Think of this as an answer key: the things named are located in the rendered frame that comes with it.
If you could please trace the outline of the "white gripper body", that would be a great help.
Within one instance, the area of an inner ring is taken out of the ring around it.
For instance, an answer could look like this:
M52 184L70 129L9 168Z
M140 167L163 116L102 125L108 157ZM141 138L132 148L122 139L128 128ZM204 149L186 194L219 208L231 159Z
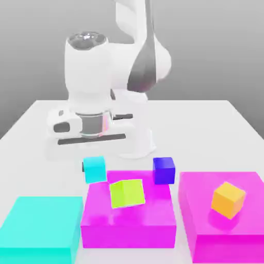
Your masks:
M90 156L130 153L135 142L135 126L115 123L99 137L48 138L45 142L47 160L81 160Z

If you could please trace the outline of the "small cyan cube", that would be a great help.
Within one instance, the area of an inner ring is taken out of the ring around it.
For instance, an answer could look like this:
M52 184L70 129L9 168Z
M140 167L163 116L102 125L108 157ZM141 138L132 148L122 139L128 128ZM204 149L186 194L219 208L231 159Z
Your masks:
M106 164L103 156L86 157L83 161L87 184L105 182L107 180Z

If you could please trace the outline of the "small yellow-green cube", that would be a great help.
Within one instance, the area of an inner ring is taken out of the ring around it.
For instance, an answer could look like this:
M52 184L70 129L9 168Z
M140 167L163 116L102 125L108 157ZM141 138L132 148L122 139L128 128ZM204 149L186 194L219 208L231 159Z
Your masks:
M142 179L120 180L109 185L113 209L145 204Z

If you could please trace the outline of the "small blue cube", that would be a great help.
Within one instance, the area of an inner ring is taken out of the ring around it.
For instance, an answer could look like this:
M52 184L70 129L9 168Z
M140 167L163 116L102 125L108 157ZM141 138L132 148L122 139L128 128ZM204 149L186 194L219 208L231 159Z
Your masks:
M176 168L172 157L153 158L153 179L156 185L174 184Z

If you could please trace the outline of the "small orange cube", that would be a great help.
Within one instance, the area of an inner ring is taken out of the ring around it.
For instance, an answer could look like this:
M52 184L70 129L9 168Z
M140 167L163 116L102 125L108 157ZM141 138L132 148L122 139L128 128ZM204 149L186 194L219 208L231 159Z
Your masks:
M211 209L233 219L242 209L246 192L229 182L224 182L213 192Z

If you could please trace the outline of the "large cyan box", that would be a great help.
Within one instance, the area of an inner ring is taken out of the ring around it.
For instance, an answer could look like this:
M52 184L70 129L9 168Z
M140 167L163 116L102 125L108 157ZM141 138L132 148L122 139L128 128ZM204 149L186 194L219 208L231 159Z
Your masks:
M75 264L80 196L21 196L0 227L0 264Z

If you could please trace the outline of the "large magenta box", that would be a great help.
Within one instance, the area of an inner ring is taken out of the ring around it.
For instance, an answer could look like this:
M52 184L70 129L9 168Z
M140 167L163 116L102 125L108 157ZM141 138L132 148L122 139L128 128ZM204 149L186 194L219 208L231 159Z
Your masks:
M211 209L224 182L246 192L231 220ZM256 172L182 172L178 201L194 263L264 263L264 181Z
M152 171L108 171L89 186L81 220L84 248L173 248L176 219L169 185L156 185ZM109 185L141 179L145 203L113 209Z

